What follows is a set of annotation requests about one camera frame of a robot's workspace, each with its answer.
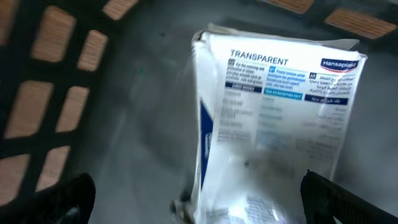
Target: hansaplast logo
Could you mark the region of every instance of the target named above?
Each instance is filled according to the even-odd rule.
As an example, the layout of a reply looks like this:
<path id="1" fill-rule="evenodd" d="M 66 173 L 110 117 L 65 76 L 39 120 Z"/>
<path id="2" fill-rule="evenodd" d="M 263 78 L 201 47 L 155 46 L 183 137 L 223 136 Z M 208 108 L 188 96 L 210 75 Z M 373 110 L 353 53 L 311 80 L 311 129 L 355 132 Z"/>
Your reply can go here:
<path id="1" fill-rule="evenodd" d="M 321 67 L 331 72 L 350 72 L 358 67 L 358 63 L 359 60 L 348 61 L 323 58 Z"/>

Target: rectangular opening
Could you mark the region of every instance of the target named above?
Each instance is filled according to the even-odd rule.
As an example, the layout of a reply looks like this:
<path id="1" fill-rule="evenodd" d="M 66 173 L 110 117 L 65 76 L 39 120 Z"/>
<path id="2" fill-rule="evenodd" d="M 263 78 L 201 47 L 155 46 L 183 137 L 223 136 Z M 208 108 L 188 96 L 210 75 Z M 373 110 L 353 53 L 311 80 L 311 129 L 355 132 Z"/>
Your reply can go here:
<path id="1" fill-rule="evenodd" d="M 0 160 L 0 206 L 17 196 L 28 162 L 28 154 Z"/>
<path id="2" fill-rule="evenodd" d="M 97 30 L 91 30 L 88 33 L 85 45 L 81 52 L 78 68 L 87 71 L 95 71 L 100 64 L 107 41 L 107 36 Z"/>
<path id="3" fill-rule="evenodd" d="M 89 92 L 88 88 L 80 86 L 73 86 L 69 89 L 58 120 L 57 132 L 72 131 L 77 128 Z"/>
<path id="4" fill-rule="evenodd" d="M 32 80 L 20 85 L 4 138 L 30 136 L 39 130 L 52 89 L 52 83 Z"/>
<path id="5" fill-rule="evenodd" d="M 55 6 L 46 8 L 31 56 L 49 62 L 61 61 L 75 23 L 76 19 L 62 9 Z"/>
<path id="6" fill-rule="evenodd" d="M 19 0 L 0 0 L 0 45 L 6 45 Z"/>
<path id="7" fill-rule="evenodd" d="M 109 2 L 104 6 L 103 12 L 105 12 L 110 18 L 119 20 L 137 3 L 138 0 L 109 0 Z"/>
<path id="8" fill-rule="evenodd" d="M 304 14 L 310 9 L 314 0 L 268 0 L 265 2 L 295 12 L 297 14 Z"/>
<path id="9" fill-rule="evenodd" d="M 42 173 L 36 185 L 36 191 L 51 187 L 59 181 L 69 150 L 70 146 L 62 146 L 51 149 L 47 153 Z"/>
<path id="10" fill-rule="evenodd" d="M 325 22 L 371 40 L 376 40 L 397 29 L 394 24 L 345 8 L 336 9 Z"/>

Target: blue label strip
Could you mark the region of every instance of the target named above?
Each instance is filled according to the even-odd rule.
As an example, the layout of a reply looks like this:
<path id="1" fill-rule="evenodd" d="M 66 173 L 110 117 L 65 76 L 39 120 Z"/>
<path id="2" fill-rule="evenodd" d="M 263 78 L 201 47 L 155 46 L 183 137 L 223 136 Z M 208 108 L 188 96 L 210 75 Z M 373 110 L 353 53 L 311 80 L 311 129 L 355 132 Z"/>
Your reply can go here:
<path id="1" fill-rule="evenodd" d="M 334 97 L 324 97 L 324 96 L 315 96 L 315 95 L 305 95 L 305 101 L 311 101 L 314 103 L 324 103 L 331 105 L 347 105 L 348 98 L 334 98 Z"/>
<path id="2" fill-rule="evenodd" d="M 233 82 L 225 82 L 225 87 L 232 88 L 235 90 L 251 91 L 255 93 L 261 93 L 262 90 L 261 86 L 254 86 L 254 85 L 247 85 L 247 84 L 240 84 Z"/>
<path id="3" fill-rule="evenodd" d="M 207 161 L 210 153 L 211 133 L 213 132 L 213 120 L 207 112 L 205 105 L 200 102 L 200 155 L 201 155 L 201 186 L 205 180 Z"/>
<path id="4" fill-rule="evenodd" d="M 284 91 L 284 90 L 275 90 L 272 88 L 265 88 L 264 89 L 265 95 L 272 95 L 272 96 L 279 96 L 289 99 L 301 100 L 303 98 L 302 93 L 295 93 L 291 91 Z"/>

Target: dark blue bar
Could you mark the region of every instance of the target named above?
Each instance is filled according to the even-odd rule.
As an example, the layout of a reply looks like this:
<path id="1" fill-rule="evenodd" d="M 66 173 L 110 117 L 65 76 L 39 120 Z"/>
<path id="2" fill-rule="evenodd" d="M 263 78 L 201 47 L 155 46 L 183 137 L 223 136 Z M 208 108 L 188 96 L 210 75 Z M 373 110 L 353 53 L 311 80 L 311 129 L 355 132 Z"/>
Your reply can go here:
<path id="1" fill-rule="evenodd" d="M 255 93 L 261 93 L 262 91 L 262 87 L 260 86 L 252 86 L 252 85 L 233 83 L 233 82 L 225 82 L 225 87 L 232 88 L 235 90 L 252 91 Z"/>
<path id="2" fill-rule="evenodd" d="M 332 104 L 332 105 L 347 105 L 347 98 L 334 98 L 334 97 L 324 97 L 324 96 L 314 96 L 314 95 L 305 95 L 305 101 L 311 101 L 314 103 L 324 103 L 324 104 Z"/>

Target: gray surface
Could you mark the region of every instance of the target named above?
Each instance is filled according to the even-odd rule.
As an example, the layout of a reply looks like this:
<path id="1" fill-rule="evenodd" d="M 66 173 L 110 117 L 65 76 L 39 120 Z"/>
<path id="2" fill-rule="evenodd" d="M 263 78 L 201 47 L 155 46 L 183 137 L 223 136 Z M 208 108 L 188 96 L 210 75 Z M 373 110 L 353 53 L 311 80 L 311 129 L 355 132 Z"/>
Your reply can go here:
<path id="1" fill-rule="evenodd" d="M 172 223 L 169 203 L 192 180 L 195 168 L 193 78 L 185 70 L 196 31 L 209 22 L 242 21 L 336 38 L 243 2 L 153 0 L 127 24 L 81 156 L 74 161 L 74 172 L 89 172 L 96 183 L 90 223 Z M 336 173 L 339 184 L 395 215 L 397 62 L 387 53 L 369 56 Z"/>

